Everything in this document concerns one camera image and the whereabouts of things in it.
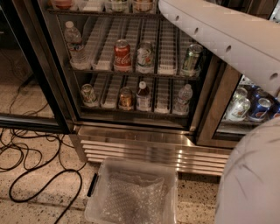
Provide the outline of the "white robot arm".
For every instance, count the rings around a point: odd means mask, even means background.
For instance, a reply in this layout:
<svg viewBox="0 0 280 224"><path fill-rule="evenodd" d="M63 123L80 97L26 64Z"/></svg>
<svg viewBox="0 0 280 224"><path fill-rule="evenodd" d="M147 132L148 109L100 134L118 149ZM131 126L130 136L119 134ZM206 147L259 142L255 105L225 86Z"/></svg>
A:
<svg viewBox="0 0 280 224"><path fill-rule="evenodd" d="M159 0L158 7L231 67L269 94L279 94L278 24L205 0ZM214 224L280 224L279 117L234 147L220 178Z"/></svg>

